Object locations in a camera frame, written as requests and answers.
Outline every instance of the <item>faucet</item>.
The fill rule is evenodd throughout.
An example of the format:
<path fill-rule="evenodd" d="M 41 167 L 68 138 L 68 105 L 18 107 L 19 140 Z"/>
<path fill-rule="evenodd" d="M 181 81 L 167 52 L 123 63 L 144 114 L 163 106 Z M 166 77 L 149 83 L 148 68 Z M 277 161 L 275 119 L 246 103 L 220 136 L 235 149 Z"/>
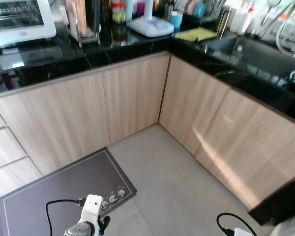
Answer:
<path fill-rule="evenodd" d="M 286 55 L 289 55 L 293 58 L 295 58 L 295 52 L 289 52 L 287 50 L 285 50 L 282 46 L 281 46 L 281 43 L 280 43 L 280 34 L 282 33 L 288 19 L 290 18 L 290 16 L 292 15 L 292 13 L 294 12 L 295 10 L 295 0 L 290 2 L 279 14 L 276 15 L 276 17 L 259 33 L 259 37 L 263 37 L 264 34 L 268 31 L 268 29 L 277 21 L 277 19 L 289 8 L 289 12 L 287 14 L 287 17 L 286 19 L 284 20 L 284 22 L 281 24 L 281 26 L 279 27 L 279 30 L 276 34 L 276 37 L 275 37 L 275 42 L 276 42 L 276 46 L 277 48 L 284 54 Z"/>

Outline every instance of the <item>clear container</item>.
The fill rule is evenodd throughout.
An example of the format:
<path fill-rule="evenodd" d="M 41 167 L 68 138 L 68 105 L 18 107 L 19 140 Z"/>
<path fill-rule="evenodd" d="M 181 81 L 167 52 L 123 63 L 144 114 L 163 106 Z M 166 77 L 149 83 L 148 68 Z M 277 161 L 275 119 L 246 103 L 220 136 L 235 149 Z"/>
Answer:
<path fill-rule="evenodd" d="M 125 2 L 113 2 L 112 3 L 112 15 L 114 23 L 124 23 L 126 15 L 126 3 Z"/>

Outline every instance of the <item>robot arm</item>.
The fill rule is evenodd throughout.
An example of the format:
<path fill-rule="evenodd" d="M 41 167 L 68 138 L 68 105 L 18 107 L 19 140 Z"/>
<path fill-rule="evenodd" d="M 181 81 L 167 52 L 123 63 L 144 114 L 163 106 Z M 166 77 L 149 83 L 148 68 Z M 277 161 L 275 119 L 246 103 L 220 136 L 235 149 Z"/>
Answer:
<path fill-rule="evenodd" d="M 99 210 L 103 198 L 97 195 L 88 195 L 84 202 L 79 222 L 67 229 L 63 236 L 98 236 L 104 235 L 110 217 L 105 216 L 103 220 L 99 219 Z"/>

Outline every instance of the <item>sink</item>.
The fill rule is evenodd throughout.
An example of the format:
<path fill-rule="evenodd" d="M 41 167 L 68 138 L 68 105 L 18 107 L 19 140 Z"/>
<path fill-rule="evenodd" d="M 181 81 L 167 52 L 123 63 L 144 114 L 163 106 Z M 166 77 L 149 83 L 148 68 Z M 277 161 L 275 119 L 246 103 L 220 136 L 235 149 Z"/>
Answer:
<path fill-rule="evenodd" d="M 223 38 L 204 43 L 202 46 L 206 53 L 255 75 L 285 78 L 295 70 L 294 58 L 281 53 L 274 47 L 246 37 Z M 242 48 L 242 53 L 240 57 L 234 57 L 239 46 Z"/>

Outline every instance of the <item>floor mat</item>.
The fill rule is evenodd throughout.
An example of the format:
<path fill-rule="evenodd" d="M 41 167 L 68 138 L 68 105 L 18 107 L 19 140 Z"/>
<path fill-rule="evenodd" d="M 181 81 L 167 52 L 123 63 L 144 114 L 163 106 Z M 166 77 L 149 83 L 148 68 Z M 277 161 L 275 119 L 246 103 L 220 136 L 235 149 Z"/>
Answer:
<path fill-rule="evenodd" d="M 107 205 L 102 206 L 101 217 L 136 194 L 106 148 L 0 198 L 4 235 L 49 235 L 46 203 L 58 199 L 77 200 L 88 194 L 104 198 Z M 55 236 L 63 235 L 67 228 L 75 225 L 82 210 L 75 203 L 66 202 L 49 205 L 48 209 Z"/>

